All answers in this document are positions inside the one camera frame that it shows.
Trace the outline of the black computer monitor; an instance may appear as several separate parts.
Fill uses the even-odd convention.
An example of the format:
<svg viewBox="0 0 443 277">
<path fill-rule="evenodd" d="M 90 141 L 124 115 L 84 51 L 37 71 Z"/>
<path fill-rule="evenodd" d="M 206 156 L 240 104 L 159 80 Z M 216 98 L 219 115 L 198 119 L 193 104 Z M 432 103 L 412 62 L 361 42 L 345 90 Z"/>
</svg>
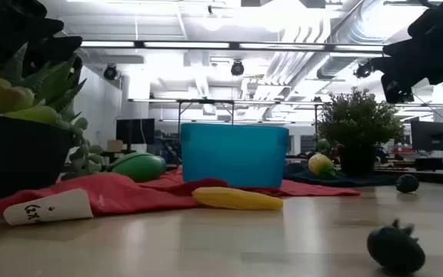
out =
<svg viewBox="0 0 443 277">
<path fill-rule="evenodd" d="M 443 123 L 411 122 L 411 141 L 414 150 L 443 151 Z"/>
<path fill-rule="evenodd" d="M 116 121 L 115 137 L 127 144 L 153 144 L 155 140 L 155 120 L 118 119 Z"/>
</svg>

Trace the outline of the small black plant pot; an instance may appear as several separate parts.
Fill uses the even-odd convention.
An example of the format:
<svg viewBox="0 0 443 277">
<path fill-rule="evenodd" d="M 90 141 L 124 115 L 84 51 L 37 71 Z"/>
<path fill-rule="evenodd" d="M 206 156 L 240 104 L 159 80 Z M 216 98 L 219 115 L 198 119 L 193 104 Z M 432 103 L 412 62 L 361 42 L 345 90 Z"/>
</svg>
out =
<svg viewBox="0 0 443 277">
<path fill-rule="evenodd" d="M 372 145 L 342 145 L 338 147 L 341 170 L 348 176 L 362 177 L 373 172 L 375 147 Z"/>
</svg>

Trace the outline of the blue plastic tupperware container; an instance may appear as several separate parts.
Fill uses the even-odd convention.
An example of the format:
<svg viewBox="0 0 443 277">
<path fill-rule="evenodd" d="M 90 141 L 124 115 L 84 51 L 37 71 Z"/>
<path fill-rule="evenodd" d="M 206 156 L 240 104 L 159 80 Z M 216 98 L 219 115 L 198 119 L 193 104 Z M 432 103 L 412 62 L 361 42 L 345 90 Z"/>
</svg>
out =
<svg viewBox="0 0 443 277">
<path fill-rule="evenodd" d="M 288 137 L 289 130 L 276 126 L 183 123 L 183 179 L 220 179 L 233 188 L 278 188 Z"/>
</svg>

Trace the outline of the bushy green fake plant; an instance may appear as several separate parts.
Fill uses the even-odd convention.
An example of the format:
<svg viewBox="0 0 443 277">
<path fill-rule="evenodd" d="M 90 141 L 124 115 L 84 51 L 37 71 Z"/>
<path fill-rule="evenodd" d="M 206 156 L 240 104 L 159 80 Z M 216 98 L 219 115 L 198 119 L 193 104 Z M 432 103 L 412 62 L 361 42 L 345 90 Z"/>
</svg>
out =
<svg viewBox="0 0 443 277">
<path fill-rule="evenodd" d="M 404 135 L 395 117 L 397 109 L 378 102 L 367 89 L 351 88 L 348 94 L 331 94 L 318 118 L 318 134 L 331 144 L 344 147 L 383 145 Z"/>
</svg>

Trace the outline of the dark blue cloth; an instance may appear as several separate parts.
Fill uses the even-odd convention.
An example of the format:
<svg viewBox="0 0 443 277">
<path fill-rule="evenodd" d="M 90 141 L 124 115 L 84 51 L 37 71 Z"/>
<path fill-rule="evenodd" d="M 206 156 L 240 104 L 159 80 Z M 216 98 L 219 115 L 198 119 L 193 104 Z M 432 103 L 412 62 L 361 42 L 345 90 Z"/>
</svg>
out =
<svg viewBox="0 0 443 277">
<path fill-rule="evenodd" d="M 309 185 L 323 185 L 336 188 L 386 186 L 396 183 L 396 178 L 392 175 L 372 174 L 362 177 L 350 177 L 337 171 L 334 177 L 321 177 L 314 174 L 306 163 L 290 163 L 286 165 L 283 179 Z"/>
</svg>

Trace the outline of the white handwritten label card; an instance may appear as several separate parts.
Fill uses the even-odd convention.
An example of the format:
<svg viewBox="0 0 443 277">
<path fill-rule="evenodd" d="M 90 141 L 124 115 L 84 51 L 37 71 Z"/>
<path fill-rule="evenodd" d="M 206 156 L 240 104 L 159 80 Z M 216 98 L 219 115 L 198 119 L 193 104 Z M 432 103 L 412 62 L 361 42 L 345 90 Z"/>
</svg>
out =
<svg viewBox="0 0 443 277">
<path fill-rule="evenodd" d="M 11 205 L 3 212 L 4 220 L 11 226 L 93 217 L 88 194 L 83 189 Z"/>
</svg>

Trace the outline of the large black planter pot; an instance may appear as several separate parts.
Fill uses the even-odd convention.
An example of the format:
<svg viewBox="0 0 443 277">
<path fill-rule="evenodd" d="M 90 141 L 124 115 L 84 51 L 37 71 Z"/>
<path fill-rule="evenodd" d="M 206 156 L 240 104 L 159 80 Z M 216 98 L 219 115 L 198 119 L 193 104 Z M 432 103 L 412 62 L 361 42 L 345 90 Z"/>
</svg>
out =
<svg viewBox="0 0 443 277">
<path fill-rule="evenodd" d="M 69 130 L 0 115 L 0 199 L 55 184 L 72 147 Z"/>
</svg>

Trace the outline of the yellow toy lemon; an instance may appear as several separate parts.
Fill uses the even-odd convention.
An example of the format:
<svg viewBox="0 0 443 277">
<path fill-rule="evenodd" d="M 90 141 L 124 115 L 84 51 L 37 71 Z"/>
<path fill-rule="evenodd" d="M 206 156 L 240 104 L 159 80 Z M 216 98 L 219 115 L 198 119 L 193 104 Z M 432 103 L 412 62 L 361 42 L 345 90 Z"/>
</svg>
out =
<svg viewBox="0 0 443 277">
<path fill-rule="evenodd" d="M 335 169 L 332 160 L 321 153 L 316 153 L 308 160 L 308 168 L 317 176 L 334 178 Z"/>
</svg>

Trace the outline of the overhead light bar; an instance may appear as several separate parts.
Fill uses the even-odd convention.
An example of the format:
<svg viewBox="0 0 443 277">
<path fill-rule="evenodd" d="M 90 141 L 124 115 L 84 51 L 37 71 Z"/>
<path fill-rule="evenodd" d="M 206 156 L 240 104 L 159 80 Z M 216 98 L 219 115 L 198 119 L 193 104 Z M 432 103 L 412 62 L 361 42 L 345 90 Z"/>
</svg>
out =
<svg viewBox="0 0 443 277">
<path fill-rule="evenodd" d="M 287 42 L 200 42 L 200 41 L 83 41 L 81 48 L 153 50 L 227 50 L 256 52 L 336 52 L 381 54 L 384 45 L 287 43 Z"/>
</svg>

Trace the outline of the yellow toy corn cob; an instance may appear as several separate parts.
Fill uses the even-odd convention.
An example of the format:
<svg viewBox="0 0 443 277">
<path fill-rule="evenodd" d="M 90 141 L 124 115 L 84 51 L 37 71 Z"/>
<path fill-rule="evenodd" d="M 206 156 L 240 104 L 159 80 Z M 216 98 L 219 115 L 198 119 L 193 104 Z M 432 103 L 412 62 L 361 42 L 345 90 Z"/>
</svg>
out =
<svg viewBox="0 0 443 277">
<path fill-rule="evenodd" d="M 283 207 L 279 198 L 241 189 L 199 188 L 193 191 L 192 196 L 196 202 L 218 209 L 275 211 Z"/>
</svg>

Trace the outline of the trailing round-leaf succulent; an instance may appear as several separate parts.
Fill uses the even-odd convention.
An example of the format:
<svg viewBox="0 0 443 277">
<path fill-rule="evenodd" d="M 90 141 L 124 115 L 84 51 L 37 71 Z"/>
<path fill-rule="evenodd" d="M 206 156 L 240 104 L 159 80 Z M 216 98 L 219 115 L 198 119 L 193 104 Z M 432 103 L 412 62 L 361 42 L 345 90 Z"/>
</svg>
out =
<svg viewBox="0 0 443 277">
<path fill-rule="evenodd" d="M 60 180 L 65 181 L 102 172 L 103 148 L 100 145 L 92 145 L 84 137 L 84 132 L 88 127 L 87 119 L 72 111 L 64 111 L 61 116 L 63 126 L 72 131 L 73 146 L 68 161 L 62 169 Z"/>
</svg>

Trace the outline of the spiky green aloe plant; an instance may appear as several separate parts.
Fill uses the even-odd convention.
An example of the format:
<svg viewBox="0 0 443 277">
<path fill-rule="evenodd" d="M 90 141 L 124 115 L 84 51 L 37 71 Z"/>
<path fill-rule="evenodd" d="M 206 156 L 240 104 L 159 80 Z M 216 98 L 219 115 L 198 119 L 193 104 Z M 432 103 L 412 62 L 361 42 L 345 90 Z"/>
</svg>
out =
<svg viewBox="0 0 443 277">
<path fill-rule="evenodd" d="M 28 98 L 25 107 L 47 105 L 57 113 L 67 109 L 80 92 L 85 80 L 79 81 L 81 59 L 73 54 L 70 59 L 57 65 L 46 62 L 36 73 L 23 76 L 23 63 L 27 50 L 25 43 L 5 64 L 0 77 L 13 87 L 23 90 Z"/>
</svg>

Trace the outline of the red cloth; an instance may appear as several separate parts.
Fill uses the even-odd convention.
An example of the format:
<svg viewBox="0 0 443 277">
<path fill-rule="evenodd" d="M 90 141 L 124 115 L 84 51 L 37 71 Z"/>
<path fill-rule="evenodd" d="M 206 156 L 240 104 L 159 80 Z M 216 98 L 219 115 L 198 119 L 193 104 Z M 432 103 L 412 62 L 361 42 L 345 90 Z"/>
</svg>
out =
<svg viewBox="0 0 443 277">
<path fill-rule="evenodd" d="M 41 199 L 72 189 L 87 192 L 92 214 L 95 216 L 126 214 L 162 209 L 187 209 L 201 206 L 192 196 L 199 188 L 230 188 L 220 179 L 201 179 L 185 182 L 179 173 L 165 173 L 150 182 L 135 182 L 118 173 L 98 173 L 58 182 L 44 189 L 26 189 L 0 199 L 0 217 L 11 205 Z M 355 189 L 341 189 L 322 185 L 284 180 L 276 189 L 243 188 L 279 199 L 294 196 L 359 196 Z"/>
</svg>

